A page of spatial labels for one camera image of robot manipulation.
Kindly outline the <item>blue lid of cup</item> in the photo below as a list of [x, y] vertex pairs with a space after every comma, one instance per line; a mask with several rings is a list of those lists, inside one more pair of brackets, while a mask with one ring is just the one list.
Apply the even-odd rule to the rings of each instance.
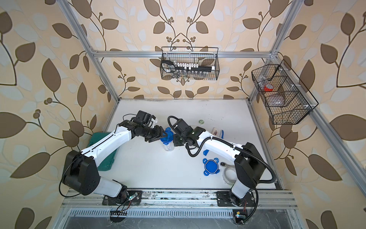
[[166, 133], [165, 137], [161, 138], [160, 140], [163, 144], [168, 145], [173, 142], [174, 133], [170, 127], [167, 127], [165, 129], [165, 133]]
[[214, 159], [204, 158], [203, 164], [204, 164], [204, 175], [205, 176], [209, 176], [212, 174], [218, 174], [220, 172], [218, 158], [214, 158]]

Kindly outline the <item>clear toiletry cup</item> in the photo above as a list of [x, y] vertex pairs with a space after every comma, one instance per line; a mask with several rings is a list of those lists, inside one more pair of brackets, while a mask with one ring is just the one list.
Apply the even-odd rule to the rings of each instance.
[[166, 151], [173, 151], [174, 150], [174, 144], [173, 142], [163, 142], [164, 149]]

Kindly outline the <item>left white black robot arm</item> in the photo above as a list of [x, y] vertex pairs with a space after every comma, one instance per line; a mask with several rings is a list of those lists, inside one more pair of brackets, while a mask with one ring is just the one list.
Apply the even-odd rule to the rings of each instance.
[[90, 147], [80, 152], [75, 150], [69, 152], [60, 183], [84, 196], [95, 193], [117, 197], [123, 185], [101, 177], [98, 167], [112, 152], [136, 136], [144, 137], [146, 142], [151, 143], [167, 137], [168, 134], [161, 126], [142, 126], [125, 120], [119, 123], [113, 132]]

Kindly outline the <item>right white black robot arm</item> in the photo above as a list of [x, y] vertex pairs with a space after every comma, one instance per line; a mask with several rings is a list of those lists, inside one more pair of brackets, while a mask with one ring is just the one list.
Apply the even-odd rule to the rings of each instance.
[[209, 150], [230, 161], [235, 167], [236, 181], [229, 191], [229, 199], [235, 206], [244, 204], [250, 191], [257, 191], [258, 184], [276, 181], [274, 170], [266, 163], [251, 143], [235, 144], [221, 139], [201, 127], [192, 128], [183, 119], [169, 116], [167, 122], [174, 135], [174, 145], [185, 146], [190, 157]]

